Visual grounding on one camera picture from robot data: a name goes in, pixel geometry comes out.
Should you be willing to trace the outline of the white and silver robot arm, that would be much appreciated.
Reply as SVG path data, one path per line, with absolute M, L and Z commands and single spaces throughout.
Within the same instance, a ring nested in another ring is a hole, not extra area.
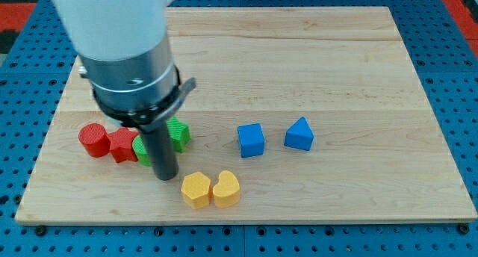
M 165 123 L 195 87 L 182 85 L 170 49 L 174 0 L 52 0 L 100 110 L 122 126 Z

